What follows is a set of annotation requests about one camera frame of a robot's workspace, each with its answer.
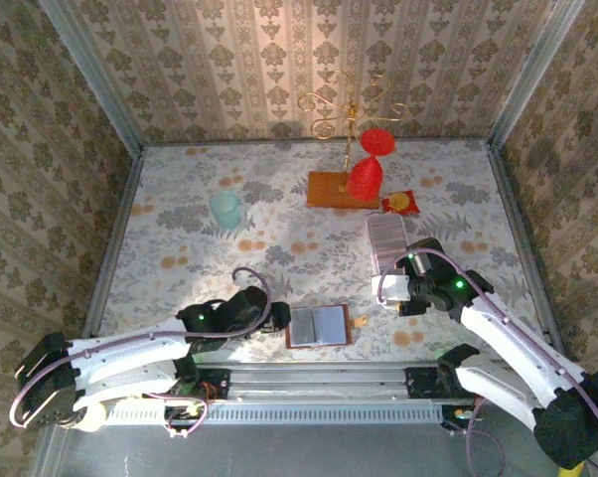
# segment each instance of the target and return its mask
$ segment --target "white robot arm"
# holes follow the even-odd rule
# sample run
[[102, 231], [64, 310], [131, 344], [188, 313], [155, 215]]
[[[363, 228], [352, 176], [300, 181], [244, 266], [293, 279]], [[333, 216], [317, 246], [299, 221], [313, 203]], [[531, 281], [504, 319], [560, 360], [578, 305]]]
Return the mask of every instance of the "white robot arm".
[[[438, 360], [442, 381], [453, 380], [516, 417], [560, 467], [573, 468], [598, 451], [598, 372], [586, 373], [548, 346], [513, 316], [490, 283], [462, 270], [435, 238], [409, 249], [413, 253], [395, 262], [407, 281], [400, 314], [421, 314], [433, 304], [485, 340], [512, 369], [461, 345]], [[380, 285], [377, 291], [382, 301]]]
[[271, 303], [263, 278], [247, 267], [233, 277], [240, 270], [258, 277], [265, 291], [249, 286], [229, 301], [190, 305], [161, 323], [117, 336], [71, 341], [62, 333], [45, 336], [16, 372], [20, 392], [10, 420], [20, 427], [76, 427], [105, 400], [159, 395], [176, 383], [195, 390], [200, 383], [195, 353], [254, 331], [282, 330], [290, 322], [290, 307]]

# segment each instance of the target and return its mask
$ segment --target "wallpaper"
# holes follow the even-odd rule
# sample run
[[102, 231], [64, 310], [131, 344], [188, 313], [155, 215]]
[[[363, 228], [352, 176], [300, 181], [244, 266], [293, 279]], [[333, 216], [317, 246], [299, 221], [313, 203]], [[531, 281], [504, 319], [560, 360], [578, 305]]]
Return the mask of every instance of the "wallpaper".
[[[69, 0], [144, 143], [310, 137], [334, 70], [398, 136], [488, 135], [550, 0]], [[373, 85], [371, 77], [385, 79]], [[374, 104], [380, 92], [385, 95]], [[335, 123], [327, 133], [341, 134]]]
[[44, 334], [79, 335], [129, 158], [47, 16], [0, 2], [0, 476], [36, 434], [7, 418]]
[[568, 353], [598, 368], [598, 0], [582, 11], [506, 145]]

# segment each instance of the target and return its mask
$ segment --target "snack bag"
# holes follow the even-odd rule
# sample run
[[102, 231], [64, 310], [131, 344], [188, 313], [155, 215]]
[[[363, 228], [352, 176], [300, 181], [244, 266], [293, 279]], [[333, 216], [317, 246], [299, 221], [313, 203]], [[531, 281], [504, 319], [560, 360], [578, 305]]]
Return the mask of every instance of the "snack bag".
[[419, 214], [413, 191], [392, 192], [382, 200], [383, 212], [396, 212], [402, 216]]

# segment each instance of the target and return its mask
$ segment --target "translucent cup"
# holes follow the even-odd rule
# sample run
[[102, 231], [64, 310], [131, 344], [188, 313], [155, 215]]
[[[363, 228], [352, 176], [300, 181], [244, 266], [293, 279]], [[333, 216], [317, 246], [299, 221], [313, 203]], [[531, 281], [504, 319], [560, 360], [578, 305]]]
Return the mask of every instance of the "translucent cup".
[[209, 199], [209, 209], [216, 222], [228, 230], [235, 229], [241, 223], [242, 206], [236, 193], [221, 191]]

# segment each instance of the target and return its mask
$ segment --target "small book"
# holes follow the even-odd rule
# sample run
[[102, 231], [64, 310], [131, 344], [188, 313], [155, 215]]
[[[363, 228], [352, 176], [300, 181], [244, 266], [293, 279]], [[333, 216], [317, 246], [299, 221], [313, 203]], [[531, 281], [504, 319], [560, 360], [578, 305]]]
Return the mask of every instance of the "small book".
[[286, 328], [287, 348], [341, 346], [352, 343], [347, 305], [292, 308]]

